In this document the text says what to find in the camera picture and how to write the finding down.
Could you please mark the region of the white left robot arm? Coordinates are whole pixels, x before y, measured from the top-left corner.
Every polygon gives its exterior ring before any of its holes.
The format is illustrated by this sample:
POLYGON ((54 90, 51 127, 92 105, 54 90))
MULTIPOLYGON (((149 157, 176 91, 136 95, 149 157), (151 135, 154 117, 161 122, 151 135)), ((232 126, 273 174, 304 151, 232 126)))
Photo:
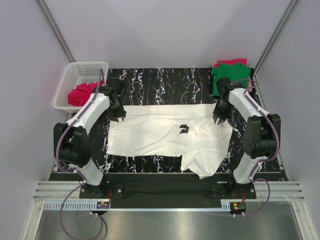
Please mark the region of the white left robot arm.
POLYGON ((127 87, 119 78, 110 77, 105 85, 93 89, 88 101, 67 122, 57 123, 53 128, 54 157, 63 172, 75 172, 84 182, 91 186, 100 186, 103 173, 92 160, 92 146, 89 134, 99 119, 106 113, 110 121, 124 120, 126 111, 123 97, 127 87))

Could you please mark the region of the white printed t-shirt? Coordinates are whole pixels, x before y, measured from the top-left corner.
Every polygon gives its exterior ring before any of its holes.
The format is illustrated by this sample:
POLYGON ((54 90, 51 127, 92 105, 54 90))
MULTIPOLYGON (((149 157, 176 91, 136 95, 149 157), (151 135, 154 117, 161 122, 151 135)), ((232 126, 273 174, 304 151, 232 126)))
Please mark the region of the white printed t-shirt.
POLYGON ((182 171, 211 177, 227 157, 233 128, 215 124, 215 104, 126 105, 110 123, 107 153, 122 157, 181 157, 182 171))

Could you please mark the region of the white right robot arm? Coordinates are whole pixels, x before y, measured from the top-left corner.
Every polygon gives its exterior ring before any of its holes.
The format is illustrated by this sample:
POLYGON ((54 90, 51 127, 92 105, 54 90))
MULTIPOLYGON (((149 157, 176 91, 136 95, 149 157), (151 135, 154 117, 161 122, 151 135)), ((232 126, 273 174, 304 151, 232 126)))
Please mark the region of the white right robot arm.
POLYGON ((263 109, 238 80, 232 82, 228 77, 221 78, 216 86, 219 98, 212 114, 214 123, 220 125, 229 119, 232 108, 236 108, 246 120, 242 140, 244 155, 226 185, 226 191, 235 195, 249 191, 258 167, 277 157, 281 118, 263 109))

